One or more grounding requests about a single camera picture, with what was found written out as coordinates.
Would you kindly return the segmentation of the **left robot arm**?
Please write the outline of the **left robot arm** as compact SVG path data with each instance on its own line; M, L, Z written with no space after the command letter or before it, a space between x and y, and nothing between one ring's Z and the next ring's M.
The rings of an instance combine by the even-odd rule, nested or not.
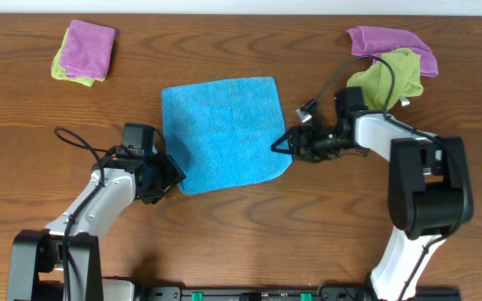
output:
M143 300L131 280L104 278L100 243L133 202L155 204L185 175L168 155L104 156L66 211L13 240L8 300Z

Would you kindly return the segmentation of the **blue microfiber cloth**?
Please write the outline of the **blue microfiber cloth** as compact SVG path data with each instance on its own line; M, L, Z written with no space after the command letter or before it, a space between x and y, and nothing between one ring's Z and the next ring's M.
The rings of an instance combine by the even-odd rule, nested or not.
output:
M222 79L162 91L167 153L186 178L186 195L271 181L291 165L271 150L285 132L272 77Z

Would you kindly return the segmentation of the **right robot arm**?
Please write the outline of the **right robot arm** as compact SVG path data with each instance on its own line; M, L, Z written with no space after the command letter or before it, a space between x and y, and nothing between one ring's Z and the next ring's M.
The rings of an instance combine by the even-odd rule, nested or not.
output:
M359 87L335 94L337 124L323 126L315 99L270 149L319 163L342 151L372 151L389 164L387 204L393 229L382 259L357 300L420 300L416 284L433 253L474 213L464 143L416 130L382 110L369 110Z

